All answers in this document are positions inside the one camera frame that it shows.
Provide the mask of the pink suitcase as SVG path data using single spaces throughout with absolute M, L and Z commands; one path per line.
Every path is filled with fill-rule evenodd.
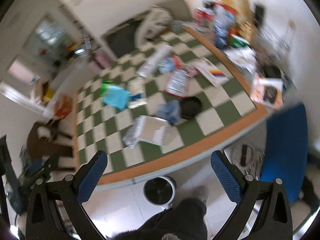
M 95 73 L 107 69 L 112 64 L 112 59 L 108 56 L 106 51 L 98 49 L 89 57 L 88 66 Z

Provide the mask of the silver blister pack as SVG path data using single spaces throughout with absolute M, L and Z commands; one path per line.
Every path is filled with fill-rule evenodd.
M 136 132 L 138 131 L 139 127 L 140 118 L 136 118 L 122 138 L 123 143 L 131 149 L 135 148 L 138 143 Z

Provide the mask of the crumpled blue plastic wrapper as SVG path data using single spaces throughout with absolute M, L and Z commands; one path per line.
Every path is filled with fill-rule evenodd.
M 181 118 L 181 108 L 178 100 L 161 103 L 157 107 L 156 117 L 167 120 L 169 124 L 176 124 Z

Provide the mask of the open white green box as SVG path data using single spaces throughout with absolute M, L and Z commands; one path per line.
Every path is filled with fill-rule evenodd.
M 165 119 L 141 115 L 135 131 L 135 138 L 138 141 L 164 146 L 170 128 L 170 124 Z

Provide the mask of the folding bed with clothes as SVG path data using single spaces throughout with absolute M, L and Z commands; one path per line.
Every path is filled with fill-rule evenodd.
M 172 29 L 174 23 L 191 19 L 191 10 L 184 0 L 168 0 L 111 28 L 103 39 L 112 53 L 121 58 Z

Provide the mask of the dark trouser legs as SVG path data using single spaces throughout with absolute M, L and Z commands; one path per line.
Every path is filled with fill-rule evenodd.
M 121 232 L 112 239 L 207 239 L 204 222 L 209 190 L 199 186 L 175 207 L 155 214 L 137 230 Z

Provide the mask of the teal green paper bag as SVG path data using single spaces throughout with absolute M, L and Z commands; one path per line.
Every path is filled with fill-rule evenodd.
M 110 81 L 103 82 L 100 85 L 99 92 L 103 104 L 115 107 L 120 111 L 127 107 L 131 96 L 126 89 L 114 85 Z

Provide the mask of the red white snack wrapper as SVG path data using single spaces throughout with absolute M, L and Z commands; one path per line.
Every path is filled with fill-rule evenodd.
M 179 97 L 185 98 L 188 95 L 189 76 L 183 69 L 176 69 L 170 75 L 165 86 L 165 92 Z

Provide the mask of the green white checkered mat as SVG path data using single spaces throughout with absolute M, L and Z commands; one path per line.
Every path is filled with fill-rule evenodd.
M 193 77 L 189 82 L 188 96 L 200 99 L 201 113 L 193 120 L 181 120 L 175 124 L 164 146 L 139 142 L 130 148 L 122 139 L 135 118 L 155 115 L 159 104 L 173 99 L 165 92 L 169 74 L 156 72 L 147 78 L 147 103 L 135 109 L 119 111 L 104 105 L 99 88 L 104 81 L 126 87 L 138 68 L 164 44 L 172 46 L 181 63 L 190 65 L 206 58 L 228 77 L 228 82 L 215 87 L 202 75 Z M 267 118 L 266 108 L 250 100 L 250 90 L 248 81 L 223 52 L 200 33 L 189 28 L 168 32 L 123 56 L 78 90 L 74 103 L 75 165 L 80 167 L 98 150 L 105 150 L 108 165 L 100 185 L 144 181 L 187 166 Z

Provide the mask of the white blue medicine box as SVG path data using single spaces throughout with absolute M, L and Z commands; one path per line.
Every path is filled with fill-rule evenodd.
M 142 77 L 136 77 L 127 83 L 127 90 L 130 93 L 129 102 L 127 107 L 135 109 L 137 107 L 147 104 L 145 82 Z

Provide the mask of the left handheld gripper device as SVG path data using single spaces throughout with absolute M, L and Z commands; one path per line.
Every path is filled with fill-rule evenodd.
M 7 136 L 1 137 L 1 175 L 5 176 L 4 194 L 17 217 L 27 213 L 31 190 L 36 181 L 42 179 L 47 182 L 51 178 L 50 173 L 57 168 L 59 155 L 54 153 L 45 162 L 39 159 L 33 163 L 29 155 L 26 155 L 26 161 L 26 170 L 19 177 L 16 176 L 11 164 Z

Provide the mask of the crumpled white paper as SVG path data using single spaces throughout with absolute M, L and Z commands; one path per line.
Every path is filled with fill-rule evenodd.
M 257 70 L 255 51 L 249 47 L 229 48 L 224 51 L 228 59 L 241 69 L 253 74 Z

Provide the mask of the small red snack packet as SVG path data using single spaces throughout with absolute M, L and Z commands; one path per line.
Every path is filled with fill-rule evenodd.
M 199 75 L 199 73 L 200 73 L 200 72 L 197 70 L 197 68 L 194 67 L 194 66 L 184 65 L 184 66 L 183 66 L 183 70 L 186 72 L 186 74 L 187 74 L 187 76 L 188 76 L 189 78 L 193 78 L 193 77 Z

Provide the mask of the blue red milk carton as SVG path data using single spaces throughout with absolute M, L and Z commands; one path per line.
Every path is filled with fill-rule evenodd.
M 172 55 L 170 57 L 163 58 L 158 63 L 158 70 L 161 74 L 172 72 L 175 68 L 178 68 L 181 65 L 178 57 Z

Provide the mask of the black round lid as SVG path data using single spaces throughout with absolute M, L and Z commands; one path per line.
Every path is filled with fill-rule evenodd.
M 181 118 L 192 120 L 202 112 L 202 102 L 195 96 L 183 98 L 180 101 Z

